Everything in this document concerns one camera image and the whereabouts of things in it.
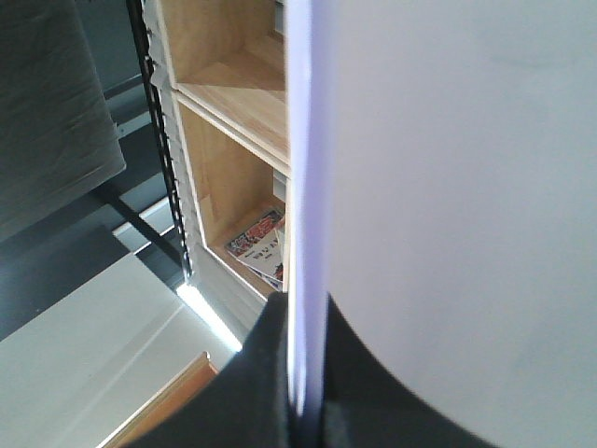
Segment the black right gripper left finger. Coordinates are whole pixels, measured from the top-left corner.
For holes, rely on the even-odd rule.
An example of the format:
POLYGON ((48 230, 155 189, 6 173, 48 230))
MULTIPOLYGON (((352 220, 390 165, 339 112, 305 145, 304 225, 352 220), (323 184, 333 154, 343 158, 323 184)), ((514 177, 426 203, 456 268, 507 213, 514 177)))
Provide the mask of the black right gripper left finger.
POLYGON ((287 295, 275 292, 243 349, 181 410, 131 447, 291 447, 287 295))

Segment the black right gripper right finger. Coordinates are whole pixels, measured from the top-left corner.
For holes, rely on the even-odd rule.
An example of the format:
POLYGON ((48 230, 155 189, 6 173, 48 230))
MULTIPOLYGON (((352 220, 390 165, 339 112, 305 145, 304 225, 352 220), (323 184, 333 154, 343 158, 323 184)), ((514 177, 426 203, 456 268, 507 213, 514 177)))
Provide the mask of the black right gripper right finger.
POLYGON ((328 299, 322 447, 489 447, 398 382, 328 299))

